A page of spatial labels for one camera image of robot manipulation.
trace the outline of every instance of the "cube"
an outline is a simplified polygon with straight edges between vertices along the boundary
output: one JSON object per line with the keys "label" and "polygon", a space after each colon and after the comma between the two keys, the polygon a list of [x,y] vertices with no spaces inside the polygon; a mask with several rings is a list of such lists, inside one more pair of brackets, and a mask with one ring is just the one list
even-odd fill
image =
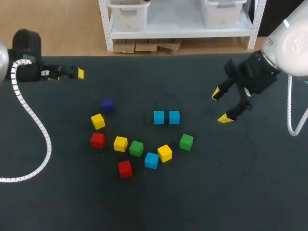
{"label": "cube", "polygon": [[182,139],[180,140],[180,148],[189,151],[192,147],[193,137],[183,134]]}
{"label": "cube", "polygon": [[105,127],[105,121],[101,114],[92,116],[91,120],[96,130]]}
{"label": "cube", "polygon": [[154,111],[154,124],[164,124],[165,123],[165,116],[164,111]]}
{"label": "cube", "polygon": [[138,141],[133,141],[129,147],[129,153],[137,157],[140,157],[142,155],[143,150],[144,150],[143,143]]}
{"label": "cube", "polygon": [[128,140],[125,137],[117,136],[114,142],[115,151],[125,152],[127,148]]}
{"label": "cube", "polygon": [[102,107],[104,113],[112,113],[114,111],[114,106],[112,104],[112,99],[106,99],[102,101]]}
{"label": "cube", "polygon": [[151,169],[156,169],[157,165],[158,165],[158,155],[154,153],[148,153],[144,160],[144,166]]}
{"label": "cube", "polygon": [[157,149],[160,160],[164,163],[172,159],[172,150],[168,145],[164,145]]}
{"label": "cube", "polygon": [[133,171],[131,170],[130,161],[123,161],[117,164],[121,178],[131,177],[133,175]]}
{"label": "cube", "polygon": [[169,124],[180,124],[180,111],[169,111]]}
{"label": "cube", "polygon": [[91,146],[93,148],[103,149],[105,146],[106,140],[105,135],[101,133],[93,133],[91,138]]}

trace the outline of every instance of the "cable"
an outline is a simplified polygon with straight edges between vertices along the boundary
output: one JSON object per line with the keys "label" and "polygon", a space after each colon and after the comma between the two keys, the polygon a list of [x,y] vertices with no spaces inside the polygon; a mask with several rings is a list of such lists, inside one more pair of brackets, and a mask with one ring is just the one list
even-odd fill
{"label": "cable", "polygon": [[300,119],[295,131],[292,129],[292,121],[291,121],[291,100],[292,96],[292,76],[289,75],[288,77],[288,105],[287,105],[287,121],[288,121],[288,130],[292,136],[297,136],[301,131],[307,117],[308,117],[308,108],[306,109],[305,113],[303,114],[302,118]]}
{"label": "cable", "polygon": [[35,171],[33,171],[33,172],[29,173],[28,175],[25,175],[23,177],[0,178],[0,182],[5,182],[5,183],[20,182],[20,181],[28,180],[28,179],[34,177],[40,171],[43,170],[43,168],[47,165],[47,163],[50,159],[50,156],[51,156],[51,140],[50,140],[49,134],[48,134],[47,130],[45,129],[44,125],[42,124],[42,122],[40,121],[40,119],[32,111],[32,109],[29,107],[29,105],[25,102],[23,96],[21,95],[21,93],[19,91],[17,80],[16,80],[17,68],[21,65],[30,65],[30,64],[32,64],[31,61],[27,60],[27,59],[20,59],[20,60],[17,60],[16,62],[13,63],[13,66],[11,68],[12,86],[13,86],[13,90],[14,90],[19,102],[25,108],[25,110],[29,113],[29,115],[33,118],[33,120],[36,122],[39,129],[42,131],[42,133],[45,137],[46,145],[47,145],[47,153],[46,153],[46,156],[45,156],[43,163]]}

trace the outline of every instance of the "dark blue cube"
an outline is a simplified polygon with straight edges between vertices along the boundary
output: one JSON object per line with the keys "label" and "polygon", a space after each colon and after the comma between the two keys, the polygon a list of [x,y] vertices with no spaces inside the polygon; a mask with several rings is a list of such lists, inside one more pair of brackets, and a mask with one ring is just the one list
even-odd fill
{"label": "dark blue cube", "polygon": [[112,113],[114,112],[114,106],[112,104],[112,99],[106,99],[102,101],[103,112]]}

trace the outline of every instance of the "blue cube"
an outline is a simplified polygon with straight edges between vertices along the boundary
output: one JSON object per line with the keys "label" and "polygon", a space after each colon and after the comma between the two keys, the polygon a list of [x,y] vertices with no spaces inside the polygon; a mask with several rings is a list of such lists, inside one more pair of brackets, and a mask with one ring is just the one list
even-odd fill
{"label": "blue cube", "polygon": [[102,107],[103,107],[104,113],[112,113],[114,111],[112,99],[103,100],[102,101]]}
{"label": "blue cube", "polygon": [[169,124],[180,124],[180,111],[169,111]]}
{"label": "blue cube", "polygon": [[154,111],[154,124],[164,124],[165,123],[165,116],[164,111]]}
{"label": "blue cube", "polygon": [[151,169],[156,169],[157,165],[158,165],[158,155],[154,153],[148,153],[144,160],[144,166]]}

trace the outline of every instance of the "storage bin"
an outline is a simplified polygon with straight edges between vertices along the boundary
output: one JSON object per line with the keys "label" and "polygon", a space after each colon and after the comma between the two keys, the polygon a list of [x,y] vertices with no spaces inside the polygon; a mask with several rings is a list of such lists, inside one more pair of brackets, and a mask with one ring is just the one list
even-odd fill
{"label": "storage bin", "polygon": [[234,27],[247,0],[201,0],[202,16],[208,29]]}
{"label": "storage bin", "polygon": [[117,31],[144,31],[147,25],[148,7],[150,2],[139,0],[139,4],[133,1],[108,2],[113,15],[113,26]]}

